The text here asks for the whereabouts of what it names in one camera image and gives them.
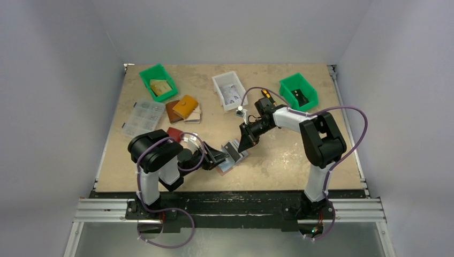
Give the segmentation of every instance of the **metal frame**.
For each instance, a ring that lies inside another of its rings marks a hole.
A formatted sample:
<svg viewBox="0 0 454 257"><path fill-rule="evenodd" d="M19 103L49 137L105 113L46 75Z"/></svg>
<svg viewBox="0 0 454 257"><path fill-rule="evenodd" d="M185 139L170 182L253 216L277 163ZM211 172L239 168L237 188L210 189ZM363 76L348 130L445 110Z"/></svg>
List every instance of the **metal frame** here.
<svg viewBox="0 0 454 257"><path fill-rule="evenodd" d="M333 86L339 103L342 105L342 97L336 79L336 72L333 66L328 65L328 70L333 81ZM345 120L345 126L350 139L351 146L354 145L350 123L345 110L342 110ZM101 171L101 165L105 155L105 147L109 141L107 136L106 145L103 149L100 166L97 171L94 188L96 188L97 179ZM331 199L336 210L336 222L374 222L378 230L378 240L380 240L386 257L395 257L395 252L389 237L386 224L386 217L380 199L371 199L367 187L361 163L357 151L354 151L354 157L358 166L358 172L362 188L365 190L367 199ZM126 220L125 214L128 199L80 199L75 214L71 234L68 239L64 257L75 256L80 235L85 222L133 222L133 223L160 223L159 220ZM317 223L316 220L298 220L298 224Z"/></svg>

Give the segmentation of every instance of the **brown wallet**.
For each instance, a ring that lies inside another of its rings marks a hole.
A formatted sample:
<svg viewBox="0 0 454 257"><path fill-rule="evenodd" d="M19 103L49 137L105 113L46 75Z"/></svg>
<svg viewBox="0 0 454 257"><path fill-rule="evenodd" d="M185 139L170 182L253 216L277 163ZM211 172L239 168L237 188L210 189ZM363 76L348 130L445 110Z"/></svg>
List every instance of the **brown wallet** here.
<svg viewBox="0 0 454 257"><path fill-rule="evenodd" d="M192 111L199 105L196 99L191 97L190 95L185 95L183 98L175 104L175 106L172 108L173 112L180 116L183 119L186 119L189 114L192 113Z"/></svg>
<svg viewBox="0 0 454 257"><path fill-rule="evenodd" d="M176 115L174 112L173 112L173 107L179 102L180 100L175 100L175 101L172 101L172 102L168 102L165 104L165 110L167 112L167 116L169 116L169 121L170 123L175 123L175 122L179 122L180 120L183 120L183 118L181 118L180 116Z"/></svg>

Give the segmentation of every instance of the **gray floor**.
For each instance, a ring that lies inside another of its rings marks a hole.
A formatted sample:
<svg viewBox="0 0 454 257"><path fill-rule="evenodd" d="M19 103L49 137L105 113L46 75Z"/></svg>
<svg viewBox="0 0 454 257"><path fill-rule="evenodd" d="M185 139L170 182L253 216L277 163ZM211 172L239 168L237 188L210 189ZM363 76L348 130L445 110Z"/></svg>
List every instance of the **gray floor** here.
<svg viewBox="0 0 454 257"><path fill-rule="evenodd" d="M183 242L190 229L154 239ZM85 223L76 256L384 256L375 223L337 223L325 238L310 242L298 232L276 229L196 229L184 247L162 249L137 240L134 223Z"/></svg>

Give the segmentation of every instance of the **black object in green bin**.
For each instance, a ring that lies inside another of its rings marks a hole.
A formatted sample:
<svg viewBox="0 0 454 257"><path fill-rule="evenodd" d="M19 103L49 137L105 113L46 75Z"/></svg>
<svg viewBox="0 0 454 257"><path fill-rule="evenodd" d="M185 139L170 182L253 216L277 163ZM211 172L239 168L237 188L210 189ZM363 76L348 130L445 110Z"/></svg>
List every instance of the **black object in green bin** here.
<svg viewBox="0 0 454 257"><path fill-rule="evenodd" d="M309 102L309 99L302 94L301 89L292 90L292 95L297 99L300 107Z"/></svg>

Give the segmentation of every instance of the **yellow wallet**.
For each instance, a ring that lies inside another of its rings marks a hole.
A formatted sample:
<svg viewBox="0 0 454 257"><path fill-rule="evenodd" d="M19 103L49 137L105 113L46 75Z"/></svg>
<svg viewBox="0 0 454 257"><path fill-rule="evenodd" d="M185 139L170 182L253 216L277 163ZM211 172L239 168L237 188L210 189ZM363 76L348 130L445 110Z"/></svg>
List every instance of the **yellow wallet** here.
<svg viewBox="0 0 454 257"><path fill-rule="evenodd" d="M176 115L186 119L197 107L197 105L199 105L199 103L196 99L189 95L185 95L177 104L175 104L172 110Z"/></svg>

